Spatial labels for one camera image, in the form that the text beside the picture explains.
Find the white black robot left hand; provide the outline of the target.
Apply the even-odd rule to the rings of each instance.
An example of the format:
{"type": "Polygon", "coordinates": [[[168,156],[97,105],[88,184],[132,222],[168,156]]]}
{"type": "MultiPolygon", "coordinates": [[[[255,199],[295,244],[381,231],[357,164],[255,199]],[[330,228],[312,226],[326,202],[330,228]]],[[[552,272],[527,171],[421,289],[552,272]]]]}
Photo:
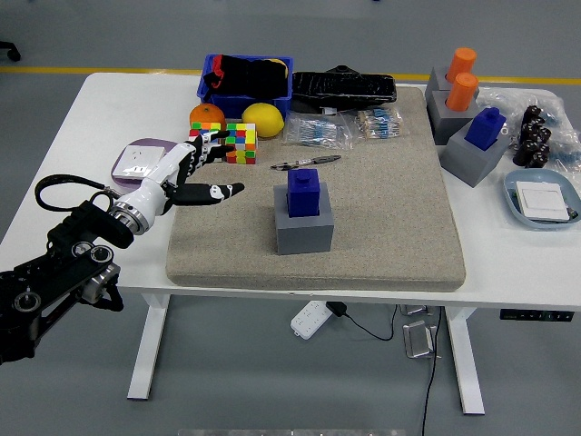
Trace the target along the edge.
{"type": "Polygon", "coordinates": [[[228,131],[210,132],[176,144],[137,190],[115,201],[112,213],[132,218],[143,228],[151,227],[157,216],[165,214],[174,205],[214,205],[243,191],[242,183],[186,182],[196,170],[233,150],[231,146],[214,142],[229,135],[228,131]]]}

